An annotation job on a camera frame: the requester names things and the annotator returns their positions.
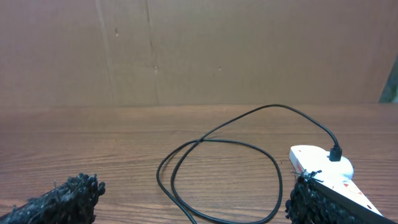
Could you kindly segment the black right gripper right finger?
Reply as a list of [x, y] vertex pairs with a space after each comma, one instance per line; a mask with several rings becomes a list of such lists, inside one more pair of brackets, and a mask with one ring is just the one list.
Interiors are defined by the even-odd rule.
[[315, 178], [320, 172], [298, 174], [285, 203], [285, 217], [292, 224], [395, 224], [324, 186]]

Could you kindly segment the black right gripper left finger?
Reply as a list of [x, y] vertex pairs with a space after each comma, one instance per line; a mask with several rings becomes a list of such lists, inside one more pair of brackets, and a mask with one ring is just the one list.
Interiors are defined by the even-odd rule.
[[1, 224], [92, 224], [95, 206], [104, 195], [106, 184], [98, 176], [80, 173], [62, 185], [1, 217]]

